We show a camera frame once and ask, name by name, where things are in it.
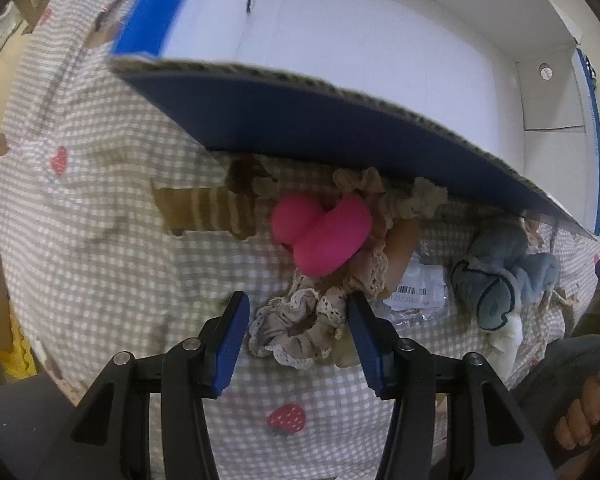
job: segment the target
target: red heart print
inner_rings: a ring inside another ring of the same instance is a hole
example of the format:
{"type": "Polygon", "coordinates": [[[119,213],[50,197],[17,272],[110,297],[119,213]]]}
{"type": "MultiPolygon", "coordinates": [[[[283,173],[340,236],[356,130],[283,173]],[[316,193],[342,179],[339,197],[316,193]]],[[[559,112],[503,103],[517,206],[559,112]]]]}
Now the red heart print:
{"type": "Polygon", "coordinates": [[[297,404],[285,404],[267,417],[267,426],[283,433],[293,434],[302,431],[306,424],[306,414],[297,404]]]}
{"type": "Polygon", "coordinates": [[[64,146],[60,146],[58,152],[51,157],[51,167],[57,176],[62,176],[66,171],[66,148],[64,146]]]}
{"type": "Polygon", "coordinates": [[[50,9],[45,9],[45,12],[42,13],[42,15],[40,16],[40,19],[38,20],[38,25],[42,26],[46,23],[46,20],[48,20],[51,17],[51,10],[50,9]]]}

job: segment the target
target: metal hole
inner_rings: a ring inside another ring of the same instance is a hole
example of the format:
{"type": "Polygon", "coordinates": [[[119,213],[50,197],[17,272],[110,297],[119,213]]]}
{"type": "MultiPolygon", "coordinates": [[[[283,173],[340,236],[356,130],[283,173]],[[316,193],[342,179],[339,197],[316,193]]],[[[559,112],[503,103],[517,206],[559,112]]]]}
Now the metal hole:
{"type": "Polygon", "coordinates": [[[554,71],[549,65],[547,65],[547,63],[542,63],[538,69],[538,72],[540,72],[540,77],[545,81],[549,81],[549,79],[554,76],[554,71]]]}

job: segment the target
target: corrugated cardboard edge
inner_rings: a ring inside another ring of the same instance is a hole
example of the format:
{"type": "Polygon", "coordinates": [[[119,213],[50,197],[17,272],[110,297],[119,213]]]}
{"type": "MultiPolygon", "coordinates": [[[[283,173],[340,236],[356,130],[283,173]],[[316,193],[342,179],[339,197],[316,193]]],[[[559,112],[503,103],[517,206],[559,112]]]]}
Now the corrugated cardboard edge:
{"type": "Polygon", "coordinates": [[[485,152],[483,149],[476,146],[472,142],[469,142],[463,136],[447,128],[446,126],[443,126],[432,119],[429,119],[396,103],[373,97],[364,92],[340,88],[320,78],[309,77],[285,70],[272,70],[259,66],[250,66],[234,62],[202,62],[195,60],[146,59],[141,56],[114,56],[109,58],[109,65],[112,72],[118,75],[146,72],[161,72],[166,74],[191,72],[206,73],[209,75],[218,74],[241,76],[250,78],[252,80],[266,82],[268,84],[306,88],[307,90],[321,92],[323,94],[338,97],[357,105],[372,108],[376,111],[391,114],[403,120],[407,120],[430,133],[439,135],[447,140],[450,140],[451,142],[459,144],[465,149],[487,159],[492,164],[500,168],[503,172],[507,173],[511,178],[517,180],[520,184],[523,184],[536,194],[555,204],[568,218],[571,219],[571,222],[550,218],[548,216],[533,212],[520,212],[521,216],[537,219],[546,224],[557,225],[563,229],[566,229],[570,232],[575,232],[576,234],[583,235],[587,238],[594,238],[594,236],[583,226],[581,226],[557,200],[538,187],[535,183],[533,183],[533,181],[519,174],[504,160],[496,155],[493,155],[493,153],[485,152]]]}

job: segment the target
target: metal screw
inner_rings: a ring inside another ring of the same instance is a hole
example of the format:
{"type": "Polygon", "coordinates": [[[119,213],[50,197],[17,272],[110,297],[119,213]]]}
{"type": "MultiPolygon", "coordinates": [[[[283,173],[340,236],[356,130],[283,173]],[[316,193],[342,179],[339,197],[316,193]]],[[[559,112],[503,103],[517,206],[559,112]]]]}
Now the metal screw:
{"type": "Polygon", "coordinates": [[[411,352],[411,350],[415,350],[416,343],[414,343],[411,339],[403,337],[398,339],[398,348],[400,350],[404,350],[405,352],[411,352]]]}
{"type": "Polygon", "coordinates": [[[113,362],[117,365],[126,365],[131,359],[131,354],[129,352],[118,352],[113,356],[113,362]]]}
{"type": "Polygon", "coordinates": [[[469,352],[466,358],[474,366],[480,366],[484,362],[483,357],[476,352],[469,352]]]}
{"type": "Polygon", "coordinates": [[[182,342],[182,347],[185,350],[197,350],[198,348],[200,348],[200,345],[202,343],[200,342],[200,339],[198,339],[197,337],[190,337],[189,339],[185,339],[182,342]]]}

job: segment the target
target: strawberry print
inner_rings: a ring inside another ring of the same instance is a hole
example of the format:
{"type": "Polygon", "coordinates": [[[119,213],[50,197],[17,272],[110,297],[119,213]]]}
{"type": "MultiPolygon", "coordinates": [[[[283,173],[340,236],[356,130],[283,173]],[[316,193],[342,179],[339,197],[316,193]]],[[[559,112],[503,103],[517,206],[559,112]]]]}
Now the strawberry print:
{"type": "Polygon", "coordinates": [[[57,176],[62,176],[66,171],[66,148],[64,146],[60,146],[58,152],[51,157],[51,168],[57,176]]]}
{"type": "Polygon", "coordinates": [[[306,424],[306,414],[297,404],[285,404],[267,417],[267,426],[285,434],[302,431],[306,424]]]}

